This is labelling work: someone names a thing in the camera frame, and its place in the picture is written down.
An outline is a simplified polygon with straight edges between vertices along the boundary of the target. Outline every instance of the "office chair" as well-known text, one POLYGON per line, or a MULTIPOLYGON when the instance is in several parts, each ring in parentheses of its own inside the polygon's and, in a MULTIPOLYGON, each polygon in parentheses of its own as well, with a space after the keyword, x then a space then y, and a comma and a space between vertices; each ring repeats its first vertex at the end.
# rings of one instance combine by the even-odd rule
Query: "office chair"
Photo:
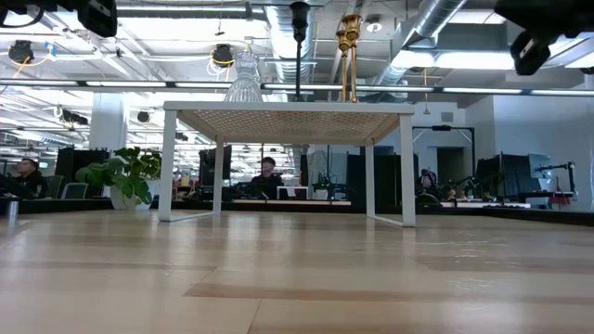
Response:
POLYGON ((62 199, 84 199, 88 187, 86 183, 68 183, 62 191, 62 199))
POLYGON ((47 191, 45 196, 52 199, 57 199, 59 197, 59 188, 62 186, 63 180, 64 176, 62 175, 46 176, 45 181, 47 182, 47 191))

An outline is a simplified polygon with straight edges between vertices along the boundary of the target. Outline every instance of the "doorway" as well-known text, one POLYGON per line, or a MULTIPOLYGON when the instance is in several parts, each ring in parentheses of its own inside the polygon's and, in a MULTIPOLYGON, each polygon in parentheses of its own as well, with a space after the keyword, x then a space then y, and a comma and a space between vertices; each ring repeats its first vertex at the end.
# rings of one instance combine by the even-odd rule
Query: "doorway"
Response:
POLYGON ((437 181, 445 185, 463 179, 464 148, 437 148, 437 181))

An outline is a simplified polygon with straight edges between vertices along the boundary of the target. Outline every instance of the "green leaves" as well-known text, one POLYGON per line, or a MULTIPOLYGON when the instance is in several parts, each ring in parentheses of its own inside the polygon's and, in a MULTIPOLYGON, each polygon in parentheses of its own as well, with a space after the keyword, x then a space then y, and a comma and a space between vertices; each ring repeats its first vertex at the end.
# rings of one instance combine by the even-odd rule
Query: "green leaves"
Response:
POLYGON ((93 162, 81 168, 76 173, 76 180, 97 187, 115 186, 128 199, 136 195, 136 204, 150 204, 152 194, 146 180, 159 178, 160 153, 150 149, 143 152, 140 148, 120 148, 113 153, 119 158, 107 159, 102 163, 93 162))

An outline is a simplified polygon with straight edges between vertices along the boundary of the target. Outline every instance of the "computer monitor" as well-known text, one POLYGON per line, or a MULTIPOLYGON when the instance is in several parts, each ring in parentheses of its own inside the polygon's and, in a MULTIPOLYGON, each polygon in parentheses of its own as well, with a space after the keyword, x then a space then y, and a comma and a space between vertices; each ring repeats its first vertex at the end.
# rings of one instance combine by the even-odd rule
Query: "computer monitor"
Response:
MULTIPOLYGON (((232 147, 223 148, 223 179, 231 179, 231 153, 232 147)), ((214 161, 216 148, 200 151, 200 185, 214 186, 214 161)))
POLYGON ((550 156, 543 154, 528 154, 530 162, 530 173, 533 178, 546 178, 545 171, 539 171, 538 168, 550 166, 550 156))

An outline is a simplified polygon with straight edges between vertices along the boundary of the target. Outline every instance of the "desk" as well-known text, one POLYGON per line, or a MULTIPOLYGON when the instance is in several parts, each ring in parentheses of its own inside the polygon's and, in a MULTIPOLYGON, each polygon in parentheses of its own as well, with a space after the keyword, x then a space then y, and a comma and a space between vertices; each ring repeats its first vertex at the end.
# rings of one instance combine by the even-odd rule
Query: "desk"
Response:
POLYGON ((285 102, 205 102, 165 101, 165 124, 161 165, 159 219, 164 222, 191 219, 205 214, 171 215, 171 177, 174 169, 177 121, 216 143, 213 211, 222 205, 223 148, 227 143, 323 144, 365 146, 367 216, 375 213, 373 147, 396 128, 400 129, 402 165, 402 222, 414 226, 415 178, 412 115, 415 108, 399 103, 285 103, 285 102))
MULTIPOLYGON (((456 208, 456 203, 454 202, 442 202, 442 206, 444 208, 456 208)), ((501 203, 497 202, 482 202, 482 201, 459 201, 458 207, 459 208, 486 208, 486 207, 498 207, 501 203)), ((504 205, 506 208, 524 208, 530 209, 530 204, 527 203, 506 203, 504 205)))
POLYGON ((285 204, 285 205, 351 205, 347 200, 278 200, 278 199, 235 199, 234 203, 243 204, 285 204))

